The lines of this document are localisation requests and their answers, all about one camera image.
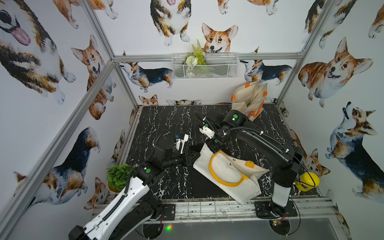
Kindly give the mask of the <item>cream bag yellow handles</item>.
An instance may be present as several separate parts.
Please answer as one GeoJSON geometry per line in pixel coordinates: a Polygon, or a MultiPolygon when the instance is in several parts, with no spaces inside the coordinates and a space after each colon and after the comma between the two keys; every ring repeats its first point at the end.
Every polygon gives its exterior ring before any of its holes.
{"type": "Polygon", "coordinates": [[[206,144],[193,168],[241,205],[262,193],[258,180],[269,171],[223,151],[214,154],[206,144]]]}

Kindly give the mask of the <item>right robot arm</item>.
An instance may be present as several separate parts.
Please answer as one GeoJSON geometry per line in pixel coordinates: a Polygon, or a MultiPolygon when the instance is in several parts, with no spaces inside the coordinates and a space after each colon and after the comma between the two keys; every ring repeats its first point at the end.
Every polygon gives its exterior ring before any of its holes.
{"type": "Polygon", "coordinates": [[[213,131],[205,143],[214,154],[218,153],[233,139],[239,139],[268,157],[276,167],[273,172],[273,196],[271,207],[284,209],[287,206],[291,187],[300,170],[303,151],[298,147],[290,148],[265,135],[248,117],[237,110],[231,110],[226,116],[219,116],[216,120],[210,116],[203,116],[194,112],[197,119],[213,131]]]}

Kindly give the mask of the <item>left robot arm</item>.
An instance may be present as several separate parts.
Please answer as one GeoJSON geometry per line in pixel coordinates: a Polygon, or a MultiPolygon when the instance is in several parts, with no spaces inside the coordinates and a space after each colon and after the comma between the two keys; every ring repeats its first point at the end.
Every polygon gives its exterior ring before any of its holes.
{"type": "Polygon", "coordinates": [[[203,144],[183,149],[173,140],[160,140],[144,162],[134,168],[125,188],[84,227],[75,226],[70,240],[122,240],[139,225],[161,216],[162,202],[151,193],[166,171],[191,167],[200,157],[203,144]]]}

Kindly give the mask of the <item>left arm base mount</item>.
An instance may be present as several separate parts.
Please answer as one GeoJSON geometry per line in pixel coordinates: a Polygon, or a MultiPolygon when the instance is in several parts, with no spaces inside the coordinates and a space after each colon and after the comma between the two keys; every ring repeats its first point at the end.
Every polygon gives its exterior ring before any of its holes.
{"type": "Polygon", "coordinates": [[[173,221],[175,219],[176,205],[175,204],[160,204],[153,206],[145,202],[146,221],[173,221]]]}

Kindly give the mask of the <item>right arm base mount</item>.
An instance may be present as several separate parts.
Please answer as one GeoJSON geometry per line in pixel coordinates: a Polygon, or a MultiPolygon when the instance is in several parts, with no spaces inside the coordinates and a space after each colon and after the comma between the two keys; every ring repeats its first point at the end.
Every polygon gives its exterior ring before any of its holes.
{"type": "Polygon", "coordinates": [[[281,207],[270,201],[255,202],[256,215],[260,219],[276,220],[283,217],[297,217],[298,211],[293,201],[288,201],[285,207],[281,207]]]}

